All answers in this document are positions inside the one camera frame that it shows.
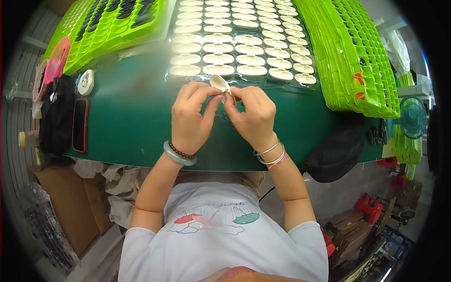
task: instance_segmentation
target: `woman's hands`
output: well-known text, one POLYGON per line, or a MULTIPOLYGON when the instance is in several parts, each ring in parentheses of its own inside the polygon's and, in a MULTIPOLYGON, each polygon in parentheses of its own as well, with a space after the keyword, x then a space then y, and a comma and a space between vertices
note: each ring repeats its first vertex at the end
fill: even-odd
POLYGON ((172 144, 188 155, 204 145, 212 130, 222 91, 206 83, 190 82, 182 86, 172 106, 172 144), (214 96, 200 114, 207 97, 214 96))
POLYGON ((233 98, 226 95, 224 110, 239 134, 257 151, 264 152, 277 143, 273 131, 276 105, 258 87, 230 88, 237 101, 241 100, 246 112, 240 112, 233 98))

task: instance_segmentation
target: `red plastic stool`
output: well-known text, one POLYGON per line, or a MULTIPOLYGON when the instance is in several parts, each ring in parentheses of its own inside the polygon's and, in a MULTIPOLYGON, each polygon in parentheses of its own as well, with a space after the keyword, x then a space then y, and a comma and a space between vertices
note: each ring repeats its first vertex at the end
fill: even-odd
POLYGON ((405 184, 405 175, 399 174, 393 178, 391 182, 392 187, 404 187, 405 184))
POLYGON ((396 157, 389 157, 387 159, 377 161, 378 166, 398 166, 398 159, 396 157))
POLYGON ((365 198, 357 200, 355 207, 357 212, 370 216, 368 223, 372 225, 376 223, 382 211, 382 204, 368 195, 368 193, 365 193, 365 198))
POLYGON ((327 256, 330 257, 331 254, 335 251, 335 245, 332 243, 332 240, 324 233, 324 230, 321 228, 322 236, 324 237, 324 241, 326 243, 327 256))

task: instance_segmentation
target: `jade bangle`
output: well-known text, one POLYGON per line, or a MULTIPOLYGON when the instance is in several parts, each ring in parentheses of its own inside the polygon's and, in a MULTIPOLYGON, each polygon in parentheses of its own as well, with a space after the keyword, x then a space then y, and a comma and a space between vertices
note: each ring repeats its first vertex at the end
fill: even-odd
POLYGON ((197 158, 195 157, 192 160, 182 158, 179 156, 176 152, 172 151, 172 149, 169 147, 169 141, 164 142, 163 149, 165 150, 166 154, 169 156, 169 158, 176 163, 179 163, 184 166, 192 166, 196 163, 197 158))

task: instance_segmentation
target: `desk fan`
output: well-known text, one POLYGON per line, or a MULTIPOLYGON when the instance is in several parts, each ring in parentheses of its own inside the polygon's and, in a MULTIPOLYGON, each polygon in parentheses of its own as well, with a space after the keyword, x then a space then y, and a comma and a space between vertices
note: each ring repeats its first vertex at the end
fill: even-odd
POLYGON ((426 129, 426 109, 418 97, 407 97, 399 104, 399 119, 387 120, 388 137, 395 135, 395 125, 399 125, 402 133, 409 139, 420 138, 426 129))

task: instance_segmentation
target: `pink plastic lid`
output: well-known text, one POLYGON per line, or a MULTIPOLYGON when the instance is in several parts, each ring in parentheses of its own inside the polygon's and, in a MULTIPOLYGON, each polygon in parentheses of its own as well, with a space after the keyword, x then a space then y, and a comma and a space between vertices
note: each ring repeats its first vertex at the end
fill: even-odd
POLYGON ((67 37, 61 39, 55 49, 53 49, 52 55, 50 55, 47 63, 46 72, 44 73, 45 84, 49 84, 55 77, 61 77, 63 75, 69 49, 70 43, 67 37))

